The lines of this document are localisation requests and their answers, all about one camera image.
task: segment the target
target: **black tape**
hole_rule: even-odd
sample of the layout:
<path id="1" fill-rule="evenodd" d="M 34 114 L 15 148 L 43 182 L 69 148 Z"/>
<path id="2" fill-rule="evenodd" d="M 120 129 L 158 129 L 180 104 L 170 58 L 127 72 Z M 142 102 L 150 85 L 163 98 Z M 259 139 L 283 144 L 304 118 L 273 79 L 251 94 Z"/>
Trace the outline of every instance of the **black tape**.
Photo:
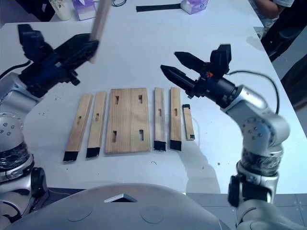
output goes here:
<path id="1" fill-rule="evenodd" d="M 170 148 L 172 150 L 181 151 L 181 141 L 179 141 L 179 140 L 170 140 Z"/>
<path id="2" fill-rule="evenodd" d="M 77 156 L 78 152 L 65 152 L 63 161 L 75 161 Z"/>
<path id="3" fill-rule="evenodd" d="M 180 3 L 169 5 L 137 6 L 136 12 L 181 9 Z"/>
<path id="4" fill-rule="evenodd" d="M 153 148 L 154 148 L 154 150 L 166 151 L 165 146 L 166 146 L 166 143 L 163 142 L 163 141 L 155 140 L 154 143 L 153 143 Z"/>
<path id="5" fill-rule="evenodd" d="M 100 148 L 88 148 L 86 152 L 86 158 L 99 156 Z"/>
<path id="6" fill-rule="evenodd" d="M 191 109 L 191 108 L 190 108 L 190 104 L 183 104 L 183 105 L 182 105 L 182 108 L 189 108 L 189 109 Z"/>

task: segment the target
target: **gray floor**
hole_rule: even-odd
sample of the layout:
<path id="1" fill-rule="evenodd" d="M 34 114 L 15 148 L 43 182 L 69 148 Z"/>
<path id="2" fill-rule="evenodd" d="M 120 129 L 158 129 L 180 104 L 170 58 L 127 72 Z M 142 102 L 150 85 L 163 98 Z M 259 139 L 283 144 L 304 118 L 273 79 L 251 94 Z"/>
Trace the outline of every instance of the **gray floor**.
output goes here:
<path id="1" fill-rule="evenodd" d="M 36 204 L 35 210 L 43 208 L 53 202 L 61 200 L 82 189 L 50 188 L 50 193 L 45 194 Z M 199 194 L 188 193 L 200 206 L 216 215 L 230 229 L 236 229 L 236 209 L 227 201 L 227 194 Z M 276 195 L 275 205 L 291 221 L 307 227 L 307 194 L 280 194 Z"/>
<path id="2" fill-rule="evenodd" d="M 292 45 L 274 62 L 273 66 L 280 79 L 286 72 L 307 53 L 307 27 L 296 38 Z M 307 135 L 307 107 L 296 113 L 305 135 Z"/>

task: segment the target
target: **small wooden piece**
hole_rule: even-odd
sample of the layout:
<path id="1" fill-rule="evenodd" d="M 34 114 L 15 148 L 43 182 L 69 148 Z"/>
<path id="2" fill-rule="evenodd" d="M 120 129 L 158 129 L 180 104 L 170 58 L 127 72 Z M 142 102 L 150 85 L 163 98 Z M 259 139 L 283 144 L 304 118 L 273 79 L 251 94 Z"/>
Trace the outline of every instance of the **small wooden piece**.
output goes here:
<path id="1" fill-rule="evenodd" d="M 85 131 L 88 114 L 91 109 L 92 100 L 92 94 L 82 94 L 75 120 L 73 122 L 69 141 L 67 143 L 63 161 L 75 161 L 77 159 Z"/>
<path id="2" fill-rule="evenodd" d="M 195 135 L 194 135 L 190 105 L 189 104 L 183 104 L 182 108 L 183 108 L 184 123 L 185 123 L 185 127 L 186 127 L 187 140 L 194 140 Z"/>
<path id="3" fill-rule="evenodd" d="M 100 1 L 96 12 L 95 21 L 92 27 L 90 41 L 100 40 L 110 8 L 111 8 L 111 0 Z M 95 59 L 96 59 L 96 54 L 90 59 L 90 62 L 94 63 Z"/>
<path id="4" fill-rule="evenodd" d="M 91 123 L 90 137 L 88 139 L 86 157 L 95 157 L 99 155 L 102 139 L 102 131 L 104 129 L 106 110 L 106 92 L 96 93 L 93 118 Z"/>
<path id="5" fill-rule="evenodd" d="M 165 133 L 165 107 L 164 107 L 164 89 L 154 89 L 154 146 L 155 150 L 165 151 L 166 148 Z"/>
<path id="6" fill-rule="evenodd" d="M 111 90 L 105 153 L 150 151 L 147 90 Z"/>
<path id="7" fill-rule="evenodd" d="M 180 88 L 171 88 L 170 148 L 181 151 L 181 102 Z"/>

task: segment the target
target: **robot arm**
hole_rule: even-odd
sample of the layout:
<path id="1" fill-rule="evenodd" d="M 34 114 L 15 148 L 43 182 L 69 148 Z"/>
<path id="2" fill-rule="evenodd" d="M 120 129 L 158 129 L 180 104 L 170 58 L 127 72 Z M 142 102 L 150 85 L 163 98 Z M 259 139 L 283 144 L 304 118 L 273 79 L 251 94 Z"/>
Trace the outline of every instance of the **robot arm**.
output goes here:
<path id="1" fill-rule="evenodd" d="M 90 42 L 90 34 L 79 34 L 53 49 L 28 24 L 18 25 L 18 32 L 24 54 L 33 63 L 20 75 L 0 76 L 0 209 L 10 204 L 21 217 L 46 190 L 44 170 L 34 167 L 33 155 L 24 142 L 24 119 L 56 84 L 80 83 L 75 69 L 94 55 L 99 42 Z M 7 217 L 10 222 L 18 219 Z"/>
<path id="2" fill-rule="evenodd" d="M 270 227 L 268 229 L 279 223 L 284 225 L 284 229 L 305 229 L 287 220 L 280 212 L 268 215 L 277 209 L 273 201 L 283 156 L 282 142 L 288 138 L 290 129 L 259 94 L 243 85 L 236 87 L 223 78 L 229 71 L 230 45 L 220 45 L 211 53 L 207 63 L 190 53 L 175 52 L 175 56 L 184 66 L 198 72 L 200 77 L 192 80 L 180 70 L 162 65 L 165 76 L 184 89 L 189 98 L 205 96 L 216 102 L 241 129 L 241 160 L 236 165 L 237 175 L 231 177 L 228 190 L 229 203 L 239 207 L 237 229 L 251 229 L 251 223 L 257 221 L 264 221 Z"/>

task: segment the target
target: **wooden stick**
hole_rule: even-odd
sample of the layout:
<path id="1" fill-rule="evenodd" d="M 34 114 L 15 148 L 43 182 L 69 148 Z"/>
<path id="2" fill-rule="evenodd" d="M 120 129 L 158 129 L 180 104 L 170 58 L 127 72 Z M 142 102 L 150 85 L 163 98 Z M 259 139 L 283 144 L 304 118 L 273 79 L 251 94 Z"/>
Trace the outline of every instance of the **wooden stick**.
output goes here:
<path id="1" fill-rule="evenodd" d="M 101 39 L 110 7 L 111 7 L 111 0 L 100 0 L 96 12 L 95 21 L 92 27 L 90 41 Z M 96 60 L 96 54 L 90 59 L 90 62 L 95 63 L 95 60 Z"/>
<path id="2" fill-rule="evenodd" d="M 102 140 L 102 131 L 104 129 L 106 110 L 106 92 L 96 93 L 93 117 L 91 123 L 90 137 L 88 139 L 86 157 L 95 157 L 99 155 Z"/>
<path id="3" fill-rule="evenodd" d="M 154 149 L 165 151 L 165 108 L 164 89 L 155 87 L 154 89 Z"/>
<path id="4" fill-rule="evenodd" d="M 88 114 L 91 109 L 92 100 L 92 94 L 82 94 L 63 161 L 75 161 L 77 159 L 86 127 Z"/>
<path id="5" fill-rule="evenodd" d="M 181 151 L 180 88 L 171 88 L 171 135 L 170 148 Z"/>
<path id="6" fill-rule="evenodd" d="M 185 127 L 186 127 L 187 140 L 194 140 L 195 135 L 194 135 L 190 105 L 189 104 L 183 104 L 182 108 L 183 108 L 184 123 L 185 123 Z"/>

